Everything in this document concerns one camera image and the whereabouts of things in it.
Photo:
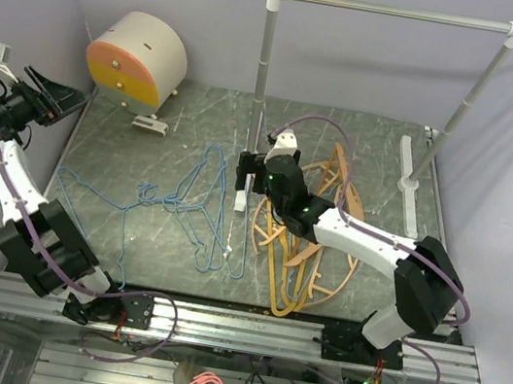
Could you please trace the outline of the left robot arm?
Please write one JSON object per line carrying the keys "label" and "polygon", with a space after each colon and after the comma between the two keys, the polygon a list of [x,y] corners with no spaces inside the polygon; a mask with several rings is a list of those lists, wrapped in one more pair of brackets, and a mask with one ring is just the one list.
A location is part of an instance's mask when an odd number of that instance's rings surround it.
{"label": "left robot arm", "polygon": [[0,77],[0,252],[38,296],[64,293],[62,315],[81,326],[114,323],[124,312],[119,287],[58,200],[49,201],[29,173],[20,134],[81,110],[88,93],[54,83],[31,66],[28,81]]}

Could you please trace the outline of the brown wooden hanger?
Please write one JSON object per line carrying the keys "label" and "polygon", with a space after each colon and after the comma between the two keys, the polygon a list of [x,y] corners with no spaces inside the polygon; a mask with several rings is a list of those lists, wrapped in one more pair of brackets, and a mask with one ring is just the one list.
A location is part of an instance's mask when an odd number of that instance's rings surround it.
{"label": "brown wooden hanger", "polygon": [[309,243],[305,249],[297,253],[295,256],[290,258],[288,261],[284,262],[285,267],[295,267],[300,266],[301,263],[306,262],[310,257],[314,254],[319,253],[319,251],[323,248],[322,244],[313,244]]}

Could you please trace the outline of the yellow plastic hanger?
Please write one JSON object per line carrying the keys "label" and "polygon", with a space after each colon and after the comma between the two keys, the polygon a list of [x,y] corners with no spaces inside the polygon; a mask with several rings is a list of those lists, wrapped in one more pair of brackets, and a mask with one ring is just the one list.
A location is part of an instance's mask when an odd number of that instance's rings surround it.
{"label": "yellow plastic hanger", "polygon": [[259,205],[265,228],[256,226],[256,231],[263,235],[258,247],[265,248],[267,254],[269,310],[272,316],[284,318],[299,312],[306,304],[310,288],[310,279],[305,278],[308,260],[288,266],[290,259],[298,257],[300,240],[276,221],[270,201],[262,199]]}

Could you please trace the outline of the beige round drawer cabinet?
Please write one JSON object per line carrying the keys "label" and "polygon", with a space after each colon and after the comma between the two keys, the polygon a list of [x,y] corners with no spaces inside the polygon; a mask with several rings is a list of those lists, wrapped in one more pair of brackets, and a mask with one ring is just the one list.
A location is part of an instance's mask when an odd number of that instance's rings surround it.
{"label": "beige round drawer cabinet", "polygon": [[158,17],[129,12],[87,46],[88,71],[100,91],[128,112],[154,116],[188,71],[183,41]]}

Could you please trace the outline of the beige plastic hanger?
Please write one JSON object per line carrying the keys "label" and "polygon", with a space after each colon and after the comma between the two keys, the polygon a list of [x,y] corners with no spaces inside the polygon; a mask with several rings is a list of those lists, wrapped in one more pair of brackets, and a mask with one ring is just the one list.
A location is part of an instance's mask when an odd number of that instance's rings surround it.
{"label": "beige plastic hanger", "polygon": [[[256,231],[256,226],[259,226],[261,228],[265,228],[264,220],[265,217],[263,216],[263,212],[260,211],[259,203],[258,202],[256,211],[253,214],[252,217],[252,229],[250,231],[250,238],[251,238],[251,244],[253,247],[253,251],[256,254],[265,253],[265,248],[258,247],[258,243],[262,241],[263,235],[260,231]],[[307,242],[303,242],[300,240],[300,245],[297,248],[297,253],[302,251],[303,249],[308,246]],[[350,282],[350,280],[353,277],[353,274],[356,273],[356,270],[359,265],[359,261],[357,258],[353,258],[351,255],[347,256],[344,261],[342,261],[342,264],[345,268],[345,272],[343,274],[340,274],[337,280],[333,283],[324,283],[322,281],[323,277],[323,269],[322,265],[325,259],[325,247],[323,247],[319,253],[314,254],[312,257],[308,259],[308,270],[307,275],[305,275],[305,278],[310,279],[308,282],[309,288],[309,294],[308,298],[306,299],[306,304],[304,305],[303,309],[300,310],[304,311],[309,308],[313,308],[317,305],[325,304],[327,301],[334,300],[335,297],[337,297],[340,292],[345,290],[346,285]]]}
{"label": "beige plastic hanger", "polygon": [[348,173],[348,163],[345,159],[345,149],[339,143],[334,143],[332,154],[327,160],[311,162],[303,166],[306,180],[315,181],[310,192],[321,197],[328,193],[335,194],[334,200],[344,197],[348,202],[351,197],[351,185],[345,186]]}

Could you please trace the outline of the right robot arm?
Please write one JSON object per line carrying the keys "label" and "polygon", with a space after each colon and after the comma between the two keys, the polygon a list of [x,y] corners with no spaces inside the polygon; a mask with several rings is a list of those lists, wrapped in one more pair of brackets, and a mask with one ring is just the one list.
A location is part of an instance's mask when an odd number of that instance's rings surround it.
{"label": "right robot arm", "polygon": [[254,177],[253,191],[267,197],[272,214],[294,236],[357,258],[393,281],[391,303],[360,322],[339,353],[369,364],[404,336],[433,333],[463,298],[462,282],[441,242],[389,234],[310,193],[298,158],[242,152],[235,186],[245,189],[247,178]]}

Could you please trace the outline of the aluminium frame rail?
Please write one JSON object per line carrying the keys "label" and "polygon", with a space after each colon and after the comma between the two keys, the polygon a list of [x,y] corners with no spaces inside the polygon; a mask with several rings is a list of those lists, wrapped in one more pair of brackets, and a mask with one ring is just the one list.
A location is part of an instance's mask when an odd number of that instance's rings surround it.
{"label": "aluminium frame rail", "polygon": [[[63,296],[37,297],[19,277],[0,271],[0,313],[69,323],[62,315]],[[253,313],[206,307],[178,301],[171,305],[157,299],[152,317],[137,327],[125,321],[127,334],[172,340],[225,350],[260,354],[313,365],[349,367],[370,372],[374,364],[351,363],[328,356],[317,343],[321,324],[311,324]],[[472,347],[411,339],[387,365],[394,376],[412,377],[447,384],[481,384],[476,353]]]}

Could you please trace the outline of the metal clothes rack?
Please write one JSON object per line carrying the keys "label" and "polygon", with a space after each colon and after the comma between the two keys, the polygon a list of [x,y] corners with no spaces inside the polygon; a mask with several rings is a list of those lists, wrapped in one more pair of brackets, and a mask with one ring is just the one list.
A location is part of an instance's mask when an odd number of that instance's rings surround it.
{"label": "metal clothes rack", "polygon": [[448,137],[453,134],[457,129],[458,124],[473,106],[473,103],[480,95],[481,91],[488,84],[490,79],[500,68],[501,64],[505,61],[506,57],[513,52],[513,21],[500,22],[477,17],[466,17],[460,15],[448,15],[437,12],[401,8],[396,6],[378,5],[377,3],[360,2],[360,0],[266,0],[266,19],[264,24],[262,36],[262,48],[260,49],[258,66],[256,71],[256,88],[252,100],[252,112],[250,117],[247,147],[249,152],[257,149],[258,136],[260,125],[263,119],[265,107],[265,90],[268,78],[268,66],[270,54],[272,49],[273,37],[275,32],[277,15],[281,9],[281,4],[288,1],[295,1],[313,5],[325,5],[330,7],[366,12],[371,14],[400,17],[406,19],[415,19],[417,21],[429,23],[441,23],[453,25],[458,27],[488,31],[503,34],[505,39],[500,50],[496,53],[493,60],[489,63],[488,67],[481,73],[477,79],[476,84],[463,99],[460,106],[454,112],[453,116],[446,122],[433,144],[428,147],[427,153],[422,157],[418,163],[413,163],[411,142],[407,138],[401,139],[400,142],[400,157],[401,157],[401,177],[398,180],[399,191],[402,193],[403,198],[403,222],[405,233],[409,237],[415,237],[417,232],[417,218],[416,218],[416,190],[419,188],[419,179],[430,167],[438,152],[445,145]]}

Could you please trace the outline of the small white plastic clip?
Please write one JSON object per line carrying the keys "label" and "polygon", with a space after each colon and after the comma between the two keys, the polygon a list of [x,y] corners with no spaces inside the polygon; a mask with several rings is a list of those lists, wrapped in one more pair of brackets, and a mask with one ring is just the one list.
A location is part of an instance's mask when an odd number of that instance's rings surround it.
{"label": "small white plastic clip", "polygon": [[135,119],[131,122],[131,125],[138,130],[143,130],[144,132],[155,133],[156,135],[160,135],[164,137],[168,132],[168,124],[157,119],[152,119],[151,117],[139,116],[137,115]]}

